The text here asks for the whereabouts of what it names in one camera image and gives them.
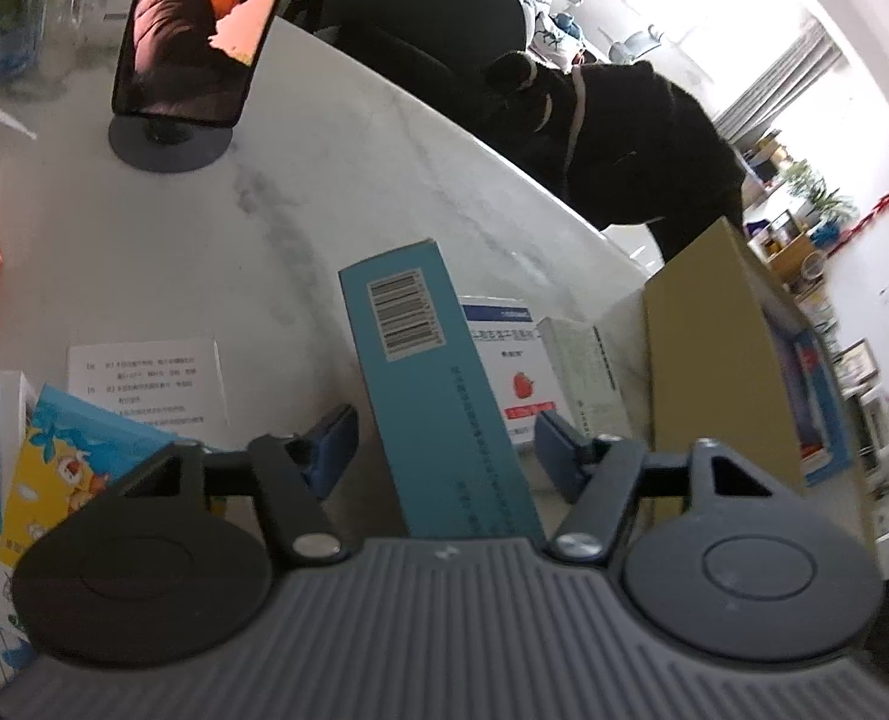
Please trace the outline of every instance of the barcode label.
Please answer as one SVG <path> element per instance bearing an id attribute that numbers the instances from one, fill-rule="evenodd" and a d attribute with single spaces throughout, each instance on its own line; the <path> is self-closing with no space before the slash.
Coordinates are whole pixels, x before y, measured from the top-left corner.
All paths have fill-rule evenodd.
<path id="1" fill-rule="evenodd" d="M 388 362 L 445 345 L 420 269 L 371 281 L 368 296 Z"/>

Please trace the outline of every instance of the phone screen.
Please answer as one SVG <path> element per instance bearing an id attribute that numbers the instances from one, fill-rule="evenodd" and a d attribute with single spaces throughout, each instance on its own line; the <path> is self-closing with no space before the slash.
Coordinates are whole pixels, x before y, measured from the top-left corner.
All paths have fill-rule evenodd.
<path id="1" fill-rule="evenodd" d="M 278 0 L 134 0 L 118 57 L 115 114 L 231 127 Z"/>

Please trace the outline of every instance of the round phone stand base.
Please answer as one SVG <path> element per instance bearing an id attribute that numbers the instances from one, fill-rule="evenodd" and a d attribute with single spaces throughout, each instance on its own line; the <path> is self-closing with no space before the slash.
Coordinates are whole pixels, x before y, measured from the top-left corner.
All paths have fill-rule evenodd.
<path id="1" fill-rule="evenodd" d="M 189 172 L 211 165 L 232 142 L 230 127 L 115 116 L 107 141 L 118 159 L 147 172 Z"/>

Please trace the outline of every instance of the green plant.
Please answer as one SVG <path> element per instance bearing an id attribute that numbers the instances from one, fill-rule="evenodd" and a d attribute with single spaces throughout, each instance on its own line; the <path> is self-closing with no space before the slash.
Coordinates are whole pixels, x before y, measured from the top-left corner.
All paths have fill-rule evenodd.
<path id="1" fill-rule="evenodd" d="M 806 159 L 794 163 L 784 172 L 788 193 L 806 200 L 825 221 L 847 224 L 858 215 L 857 206 L 840 189 L 827 188 L 825 177 L 808 164 Z"/>

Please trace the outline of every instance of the curtain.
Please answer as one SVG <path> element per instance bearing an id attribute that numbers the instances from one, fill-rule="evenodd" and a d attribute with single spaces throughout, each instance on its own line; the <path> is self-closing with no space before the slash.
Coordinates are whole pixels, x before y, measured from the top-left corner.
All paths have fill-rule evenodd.
<path id="1" fill-rule="evenodd" d="M 825 28 L 811 20 L 801 37 L 750 89 L 714 120 L 718 133 L 745 151 L 771 128 L 774 119 L 842 57 Z"/>

